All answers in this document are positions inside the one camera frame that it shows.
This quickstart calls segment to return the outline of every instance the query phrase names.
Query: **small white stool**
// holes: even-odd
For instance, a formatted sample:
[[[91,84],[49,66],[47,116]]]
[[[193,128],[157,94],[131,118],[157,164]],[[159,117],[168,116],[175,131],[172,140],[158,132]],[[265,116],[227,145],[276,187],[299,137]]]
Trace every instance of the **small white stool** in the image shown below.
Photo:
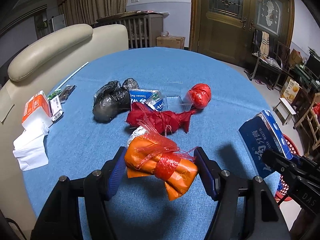
[[[285,99],[285,98],[279,98],[279,100],[280,100],[280,102],[275,106],[275,108],[273,108],[273,111],[275,112],[276,110],[278,110],[277,107],[279,106],[279,104],[281,104],[281,105],[284,107],[284,109],[286,109],[286,111],[287,111],[287,113],[288,113],[287,118],[284,118],[284,117],[281,115],[280,111],[278,110],[278,112],[280,113],[282,119],[284,119],[283,121],[281,120],[281,121],[282,121],[282,125],[285,125],[285,124],[288,123],[288,121],[290,121],[291,117],[296,114],[296,112],[295,112],[295,110],[292,108],[292,106],[289,104],[289,102],[287,101],[287,99]]]

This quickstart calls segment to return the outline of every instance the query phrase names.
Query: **red plastic basket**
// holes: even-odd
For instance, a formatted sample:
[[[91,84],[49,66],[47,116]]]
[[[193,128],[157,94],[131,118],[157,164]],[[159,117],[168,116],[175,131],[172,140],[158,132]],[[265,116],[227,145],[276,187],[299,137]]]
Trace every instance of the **red plastic basket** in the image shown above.
[[[291,141],[291,139],[286,136],[285,134],[282,134],[284,136],[285,141],[287,142],[290,152],[293,155],[299,155],[299,151],[297,149],[297,147],[294,145],[294,143]],[[289,190],[289,186],[284,182],[282,175],[280,176],[280,181],[282,183],[282,189],[280,191],[276,191],[276,195],[275,195],[275,199],[277,201],[279,201],[282,197],[285,196],[285,194],[287,194],[287,191]],[[284,201],[290,201],[292,200],[292,198],[290,197],[286,197]]]

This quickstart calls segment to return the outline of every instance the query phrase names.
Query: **white stick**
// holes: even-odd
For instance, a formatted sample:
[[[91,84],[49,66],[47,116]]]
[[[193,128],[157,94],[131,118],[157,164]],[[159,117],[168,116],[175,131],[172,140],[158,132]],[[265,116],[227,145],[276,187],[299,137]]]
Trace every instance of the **white stick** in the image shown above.
[[[60,89],[70,78],[72,78],[80,69],[82,69],[85,65],[87,65],[89,63],[89,61],[87,62],[87,63],[85,63],[85,64],[83,64],[80,68],[78,68],[76,71],[74,71],[70,76],[68,76],[68,78],[65,80],[65,81],[63,81],[62,83],[61,83],[61,85],[60,86],[58,86],[56,89],[55,89],[55,91],[57,91],[58,89]]]

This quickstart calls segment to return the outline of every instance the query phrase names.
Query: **door handle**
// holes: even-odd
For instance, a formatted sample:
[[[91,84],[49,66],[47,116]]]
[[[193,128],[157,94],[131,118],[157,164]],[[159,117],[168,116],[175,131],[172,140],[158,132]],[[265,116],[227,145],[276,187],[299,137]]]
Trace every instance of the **door handle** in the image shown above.
[[[251,31],[251,29],[252,29],[252,27],[253,28],[255,28],[256,27],[256,25],[255,24],[253,24],[253,20],[251,19],[251,21],[250,21],[250,24],[249,24],[249,31]]]
[[[245,24],[246,24],[246,22],[247,22],[247,17],[244,17],[243,20],[240,20],[240,22],[243,23],[242,28],[245,30]]]

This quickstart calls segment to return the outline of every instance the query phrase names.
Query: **clear plastic container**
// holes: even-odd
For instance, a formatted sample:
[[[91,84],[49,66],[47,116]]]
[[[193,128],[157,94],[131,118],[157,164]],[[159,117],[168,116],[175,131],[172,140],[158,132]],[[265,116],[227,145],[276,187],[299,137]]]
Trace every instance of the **clear plastic container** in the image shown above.
[[[169,110],[175,113],[190,111],[194,101],[188,93],[189,88],[183,82],[165,82],[164,85],[165,89],[161,91],[164,97],[162,111]]]

